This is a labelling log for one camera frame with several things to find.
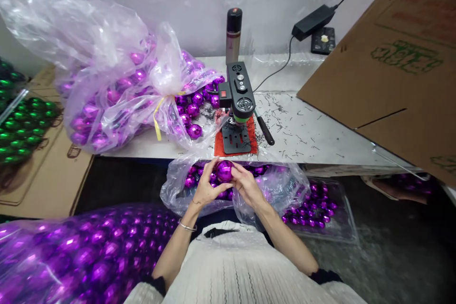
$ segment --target white knit sweater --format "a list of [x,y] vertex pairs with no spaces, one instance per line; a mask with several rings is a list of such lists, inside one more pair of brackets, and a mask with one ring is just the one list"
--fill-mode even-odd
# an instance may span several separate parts
[[[213,228],[239,232],[204,237]],[[180,269],[164,298],[149,284],[139,283],[125,304],[366,304],[344,283],[318,285],[254,227],[231,221],[204,228],[190,243]]]

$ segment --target yellow string tie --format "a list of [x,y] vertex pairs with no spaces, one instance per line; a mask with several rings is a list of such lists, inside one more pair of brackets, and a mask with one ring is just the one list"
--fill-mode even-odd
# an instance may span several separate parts
[[[178,92],[177,93],[177,96],[182,96],[182,95],[185,95],[185,92]],[[157,114],[158,112],[158,109],[160,108],[160,106],[162,105],[162,102],[163,100],[168,97],[168,96],[172,96],[174,98],[174,95],[166,95],[164,97],[162,97],[162,99],[160,100],[160,102],[158,103],[158,106],[157,108],[155,108],[155,111],[153,112],[153,124],[155,125],[155,134],[157,134],[157,140],[158,141],[162,141],[162,132],[160,131],[160,128],[158,127],[158,122],[157,120],[155,119],[155,114]]]

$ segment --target hand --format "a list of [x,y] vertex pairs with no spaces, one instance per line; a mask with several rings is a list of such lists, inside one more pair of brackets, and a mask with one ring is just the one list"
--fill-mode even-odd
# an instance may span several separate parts
[[232,184],[239,191],[244,201],[257,211],[267,204],[263,193],[258,187],[253,174],[244,169],[241,165],[233,163],[234,168],[231,168],[231,175],[233,176]]
[[199,209],[202,209],[206,204],[211,203],[213,200],[217,198],[217,196],[228,190],[229,188],[233,187],[233,184],[230,183],[222,183],[216,188],[213,188],[212,185],[209,183],[209,176],[214,169],[214,166],[217,164],[219,160],[218,157],[212,159],[206,165],[204,165],[204,171],[199,179],[198,187],[196,188],[196,193],[193,196],[192,202],[193,204],[197,205]]

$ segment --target floor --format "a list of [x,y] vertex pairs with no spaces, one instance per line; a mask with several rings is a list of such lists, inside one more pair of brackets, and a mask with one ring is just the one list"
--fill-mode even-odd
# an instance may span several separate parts
[[[96,158],[76,214],[120,203],[159,202],[168,162]],[[426,219],[428,208],[391,201],[359,177],[337,180],[350,201],[359,245],[305,239],[320,267],[337,272],[369,304],[456,303],[455,256],[438,242],[436,227]]]

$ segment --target woman's left hand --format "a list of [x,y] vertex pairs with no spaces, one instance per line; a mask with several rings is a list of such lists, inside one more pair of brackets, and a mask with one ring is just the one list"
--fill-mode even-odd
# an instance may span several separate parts
[[217,198],[217,196],[224,192],[225,190],[231,188],[233,184],[230,183],[222,183],[216,188],[213,188],[212,185],[209,183],[209,176],[214,169],[214,166],[217,164],[219,160],[218,157],[212,159],[209,163],[204,165],[204,171],[199,179],[198,187],[196,188],[196,193],[193,196],[192,202],[196,204],[201,209],[206,205],[211,203],[213,200]]

